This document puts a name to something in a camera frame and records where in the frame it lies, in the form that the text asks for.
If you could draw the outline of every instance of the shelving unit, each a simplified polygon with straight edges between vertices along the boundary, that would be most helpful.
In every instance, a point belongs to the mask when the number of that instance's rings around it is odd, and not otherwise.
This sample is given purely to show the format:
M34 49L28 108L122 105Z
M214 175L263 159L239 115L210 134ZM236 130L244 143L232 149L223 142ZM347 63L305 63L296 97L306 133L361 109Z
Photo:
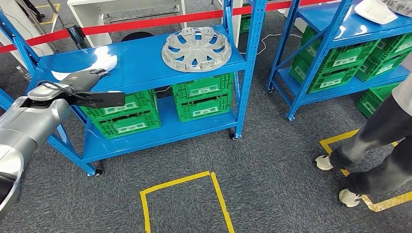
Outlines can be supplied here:
M273 91L273 88L276 88L290 106L286 114L289 121L295 119L294 115L302 105L352 94L374 86L399 82L408 76L409 71L399 66L397 69L367 82L362 82L355 77L347 85L313 94L306 94L323 58L330 49L412 32L412 18L410 17L397 15L398 19L385 25L379 25L364 19L353 10L359 2L361 2L361 0L345 0L337 3L298 9L300 0L292 0L290 13L286 19L272 71L266 84L270 93ZM318 34L302 45L287 59L281 61L287 35L290 34L293 23L297 17L302 18ZM322 43L306 74L305 80L302 82L302 85L300 85L290 76L289 68L281 69L281 67L320 36L323 37ZM280 76L280 80L284 82L286 87L292 92L293 100L291 100L280 87L278 81L275 79L277 75Z
M49 143L62 154L83 169L89 176L95 175L91 162L134 152L178 140L195 137L219 130L233 128L232 139L240 138L243 128L246 105L249 96L252 74L255 66L256 53L259 44L266 0L250 1L252 18L249 30L246 55L243 57L234 43L232 28L233 1L223 1L223 24L214 29L229 38L232 55L229 61L219 69L208 72L184 73L173 70L164 64L161 50L169 34L147 37L139 40L115 43L103 47L58 53L41 57L32 73L32 81L28 90L35 87L40 80L56 82L51 70L57 72L73 72L87 68L93 64L101 50L107 50L110 55L117 55L118 63L110 71L111 75L104 77L92 91L117 90L126 94L153 89L175 83L188 82L196 79L235 72L236 109L224 114L205 117L180 123L173 97L158 100L158 109L162 126L136 134L119 138L105 139L82 111L74 108L75 114L85 124L85 140L83 155L73 149L63 128L59 127L61 138L52 135ZM25 49L19 49L22 54L30 54ZM241 81L238 72L242 71Z

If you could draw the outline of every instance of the gray carpet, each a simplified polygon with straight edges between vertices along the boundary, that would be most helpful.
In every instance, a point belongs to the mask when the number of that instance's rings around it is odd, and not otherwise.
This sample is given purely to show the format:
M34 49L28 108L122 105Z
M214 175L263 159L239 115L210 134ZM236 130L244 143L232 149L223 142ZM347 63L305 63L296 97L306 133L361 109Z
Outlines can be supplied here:
M46 4L45 0L32 2ZM188 12L219 8L216 1L215 5L208 0L187 1ZM74 20L65 3L60 13L64 21ZM281 33L284 21L278 12L267 13L262 38ZM145 31L159 34L178 29L178 25L171 25ZM124 35L111 36L119 41ZM277 92L268 94L264 87L279 39L267 38L267 49L257 57L243 139L232 141L228 131L220 131L118 156L104 162L104 175L91 178L46 145L29 162L20 198L0 222L0 232L145 232L139 192L207 170L216 173L237 233L411 232L412 201L379 213L369 210L363 202L346 208L337 197L345 188L343 174L339 170L320 171L314 166L313 159L325 154L320 140L358 129L365 123L365 117L354 106L362 93L303 106L294 122L287 121L284 100ZM242 34L240 51L244 51L246 40L247 34ZM286 54L298 43L298 38L290 37ZM74 49L67 39L56 44L61 50ZM16 73L18 63L10 54L0 57L0 87L16 98L23 94L27 83ZM81 151L83 126L71 116L66 128ZM388 146L369 152L350 171L370 169L390 149ZM412 184L408 183L390 193L371 195L370 199L377 203L411 190ZM208 177L150 193L147 204L154 233L228 232Z

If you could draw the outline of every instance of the gray pants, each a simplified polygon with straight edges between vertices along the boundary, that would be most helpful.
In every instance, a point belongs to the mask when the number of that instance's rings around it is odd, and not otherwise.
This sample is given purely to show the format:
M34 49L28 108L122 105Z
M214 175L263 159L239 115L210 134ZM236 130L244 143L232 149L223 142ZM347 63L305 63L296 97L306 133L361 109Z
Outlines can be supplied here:
M403 111L390 95L359 132L335 149L330 157L334 167L347 168L368 152L401 140L377 167L346 177L349 191L373 194L396 189L412 179L412 116Z

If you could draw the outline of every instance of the yellow tape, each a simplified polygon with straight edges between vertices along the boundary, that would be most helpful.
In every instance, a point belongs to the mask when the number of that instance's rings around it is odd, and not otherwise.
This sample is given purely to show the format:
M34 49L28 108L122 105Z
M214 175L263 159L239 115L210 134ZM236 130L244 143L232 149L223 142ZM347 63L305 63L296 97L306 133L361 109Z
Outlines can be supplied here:
M58 11L60 10L60 3L56 3L56 4L53 4L53 5L54 5L54 7L56 8L56 11L58 12ZM50 7L50 5L37 6L36 8L42 8L42 7ZM56 13L53 14L53 17L51 18L50 21L48 21L48 22L41 22L40 25L53 23L55 18L56 18Z
M146 194L140 192L140 198L142 199L143 216L144 216L144 229L146 233L150 233L150 221L149 221L149 208L147 207Z
M143 192L144 194L148 194L148 193L151 193L153 191L156 191L156 190L159 190L159 189L162 189L162 188L167 188L167 187L170 187L170 186L175 185L175 184L188 182L188 181L191 181L191 180L194 180L194 179L197 179L197 178L200 178L200 177L208 176L208 175L210 175L210 172L209 171L204 171L204 172L197 173L197 174L194 174L194 175L191 175L191 176L186 176L186 177L174 180L174 181L169 181L169 182L166 182L166 183L161 183L161 184L155 185L153 187L150 187L148 189L145 189L145 190L141 191L140 193Z
M371 209L375 212L379 212L379 211L386 210L386 209L389 209L391 207L394 207L396 205L408 202L410 200L412 200L412 191L409 192L409 193L405 193L405 194L396 196L394 198L387 199L387 200L381 201L379 203L376 203L376 204L374 204L373 209L372 208L369 208L369 209Z
M215 175L214 172L210 173L209 171L204 171L204 172L197 173L197 174L194 174L194 175L191 175L191 176L186 176L186 177L174 180L174 181L161 183L161 184L158 184L156 186L153 186L153 187L150 187L150 188L147 188L147 189L141 191L140 192L140 198L141 198L141 201L142 201L143 216L144 216L144 229L146 230L146 233L151 232L151 230L150 230L150 220L149 220L149 208L147 207L146 194L151 193L151 192L156 191L156 190L159 190L161 188L167 188L167 187L173 186L175 184L184 183L184 182L187 182L187 181L191 181L191 180L201 178L201 177L205 177L205 176L209 176L209 175L212 179L213 186L215 187L216 194L218 196L219 203L220 203L220 206L222 208L222 212L223 212L224 220L226 221L227 228L229 229L230 233L235 233L235 231L233 230L232 222L230 221L229 213L226 211L226 204L224 203L223 195L222 195L222 192L220 190L218 180L216 179L216 175Z
M230 216L229 213L226 211L226 204L223 199L222 192L219 187L218 180L216 179L216 175L214 172L210 174L210 177L212 178L213 181L213 186L215 186L216 194L218 195L220 207L222 208L224 220L226 221L227 229L229 230L229 233L235 233L235 230L233 229L232 221L230 221Z
M340 134L340 135L337 135L337 136L334 136L334 137L331 137L331 138L321 140L321 141L319 141L319 143L322 145L322 147L325 149L325 151L328 154L331 154L332 149L330 148L329 144L347 139L349 137L352 137L358 131L359 130L353 130L353 131L350 131L350 132L347 132L347 133L343 133L343 134ZM398 143L393 142L392 145L395 147L395 146L398 145ZM341 171L345 176L349 175L349 172L347 170L341 169ZM362 195L362 200L365 202L365 204L368 206L368 208L370 210L375 211L375 212L379 212L379 211L386 210L386 209L389 209L389 208L394 207L396 205L399 205L399 204L402 204L402 203L405 203L405 202L408 202L408 201L412 200L412 191L409 192L409 193L405 193L405 194L396 196L396 197L388 199L388 200L381 201L381 202L376 203L376 204L374 204L369 199L369 197L366 196L366 195Z

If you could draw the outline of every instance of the green plastic crate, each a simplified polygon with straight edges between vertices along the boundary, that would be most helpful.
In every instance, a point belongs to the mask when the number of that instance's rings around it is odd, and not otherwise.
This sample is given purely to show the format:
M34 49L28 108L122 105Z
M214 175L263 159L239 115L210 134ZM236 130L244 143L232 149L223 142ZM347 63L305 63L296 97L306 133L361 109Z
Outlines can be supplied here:
M371 56L379 61L387 61L400 54L412 51L412 33L392 36L379 41Z
M121 107L109 108L87 108L80 107L84 113L93 122L98 122L115 117L142 112L155 108L157 102L156 93L154 90L140 91L133 94L126 95L125 105Z
M247 2L244 2L243 6L250 6L250 4L247 3ZM251 18L252 18L251 14L242 15L240 17L240 31L239 31L239 33L246 33L246 32L249 31Z
M356 103L357 109L369 119L382 102L391 94L392 90L399 84L400 83L391 83L369 89Z
M316 31L311 27L306 27L305 33L301 39L301 44L305 44L310 39L316 35ZM309 63L313 61L316 52L322 42L322 38L318 38L304 50L302 50L299 55L306 59ZM350 46L343 46L339 48L334 48L329 51L327 56L322 61L319 67L319 72L330 72L347 67L354 67L361 65L366 58L370 55L373 49L377 46L379 40L359 43Z
M172 85L174 102L182 103L232 93L234 73Z
M221 113L227 113L230 111L231 103L232 92L209 97L203 100L177 103L176 108L180 122L186 122Z
M356 73L356 77L363 82L371 80L378 75L395 69L407 56L407 53L400 54L388 61L379 61L375 57L369 56Z
M107 139L151 130L161 126L157 108L93 122L93 124Z
M302 84L309 70L310 64L306 62L300 55L297 55L292 63L289 71L290 75L295 80ZM318 73L312 80L307 93L315 93L318 91L327 90L333 87L345 85L353 78L358 71L360 65L356 67L343 68L331 72Z

